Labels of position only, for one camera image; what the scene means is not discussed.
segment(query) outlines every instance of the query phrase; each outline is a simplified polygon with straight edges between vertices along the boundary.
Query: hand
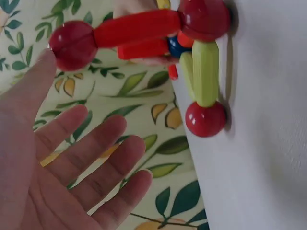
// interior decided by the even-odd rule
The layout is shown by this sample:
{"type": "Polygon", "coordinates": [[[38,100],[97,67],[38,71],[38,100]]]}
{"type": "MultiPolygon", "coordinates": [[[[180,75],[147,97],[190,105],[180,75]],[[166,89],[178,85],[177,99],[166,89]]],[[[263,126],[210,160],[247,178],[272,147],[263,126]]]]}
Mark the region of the hand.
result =
{"type": "MultiPolygon", "coordinates": [[[[114,0],[114,3],[115,3],[113,11],[114,18],[119,18],[130,14],[158,9],[156,0],[114,0]]],[[[148,66],[155,66],[155,65],[169,66],[179,62],[179,60],[175,57],[164,56],[164,55],[158,57],[138,58],[132,61],[136,63],[145,64],[148,66]]]]}
{"type": "Polygon", "coordinates": [[[87,116],[78,105],[36,132],[32,126],[56,72],[46,50],[21,81],[0,99],[0,229],[114,230],[140,202],[152,176],[139,171],[92,216],[87,215],[142,157],[144,142],[130,137],[95,172],[74,181],[121,136],[126,121],[109,118],[43,168],[40,162],[77,129],[87,116]]]}

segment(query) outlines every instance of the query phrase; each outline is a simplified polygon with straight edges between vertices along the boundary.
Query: magnetic toy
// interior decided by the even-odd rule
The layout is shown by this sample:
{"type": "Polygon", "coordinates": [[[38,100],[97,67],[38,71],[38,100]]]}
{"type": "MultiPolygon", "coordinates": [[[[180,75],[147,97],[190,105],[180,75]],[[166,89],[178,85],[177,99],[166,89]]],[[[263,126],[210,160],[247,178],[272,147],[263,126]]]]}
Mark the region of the magnetic toy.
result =
{"type": "MultiPolygon", "coordinates": [[[[161,9],[124,16],[97,28],[71,21],[52,34],[49,47],[58,68],[74,71],[94,59],[99,48],[118,47],[120,59],[172,55],[180,59],[190,97],[186,124],[198,137],[212,137],[226,124],[217,101],[219,54],[215,40],[227,33],[230,12],[222,0],[182,0],[178,11],[161,9]]],[[[175,65],[168,67],[172,80],[175,65]]]]}

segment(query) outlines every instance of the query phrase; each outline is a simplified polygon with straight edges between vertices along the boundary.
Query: red sphere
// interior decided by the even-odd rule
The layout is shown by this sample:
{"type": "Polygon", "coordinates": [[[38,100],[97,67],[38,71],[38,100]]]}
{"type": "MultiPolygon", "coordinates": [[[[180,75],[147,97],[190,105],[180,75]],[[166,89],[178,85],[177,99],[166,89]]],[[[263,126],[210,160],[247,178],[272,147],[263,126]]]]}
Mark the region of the red sphere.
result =
{"type": "Polygon", "coordinates": [[[98,50],[92,26],[82,21],[70,21],[58,27],[51,35],[49,47],[62,71],[84,68],[93,61],[98,50]]]}
{"type": "Polygon", "coordinates": [[[230,12],[223,0],[182,0],[178,11],[182,32],[194,40],[212,42],[230,27],[230,12]]]}
{"type": "Polygon", "coordinates": [[[186,112],[186,124],[194,135],[208,138],[218,134],[226,124],[226,113],[219,102],[210,108],[192,103],[186,112]]]}

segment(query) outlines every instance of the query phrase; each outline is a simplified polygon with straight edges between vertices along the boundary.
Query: white wall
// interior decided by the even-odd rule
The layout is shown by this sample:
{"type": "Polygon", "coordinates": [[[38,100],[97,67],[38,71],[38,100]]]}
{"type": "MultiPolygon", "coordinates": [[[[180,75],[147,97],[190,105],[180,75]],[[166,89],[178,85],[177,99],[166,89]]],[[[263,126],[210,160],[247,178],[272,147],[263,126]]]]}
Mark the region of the white wall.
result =
{"type": "MultiPolygon", "coordinates": [[[[187,131],[209,224],[211,230],[305,230],[307,2],[235,5],[231,128],[209,139],[187,131]]],[[[227,37],[218,44],[225,97],[227,37]]],[[[191,101],[182,76],[174,88],[185,115],[191,101]]]]}

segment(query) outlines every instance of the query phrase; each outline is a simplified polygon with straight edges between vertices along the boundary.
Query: blue ball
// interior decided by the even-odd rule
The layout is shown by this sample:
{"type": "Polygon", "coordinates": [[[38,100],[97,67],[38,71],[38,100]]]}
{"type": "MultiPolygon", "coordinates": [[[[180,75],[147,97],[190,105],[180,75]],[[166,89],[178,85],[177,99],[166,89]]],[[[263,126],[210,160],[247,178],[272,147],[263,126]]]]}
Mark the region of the blue ball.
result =
{"type": "Polygon", "coordinates": [[[186,48],[179,44],[177,36],[167,38],[167,43],[170,54],[177,58],[180,58],[184,52],[192,51],[192,48],[186,48]]]}

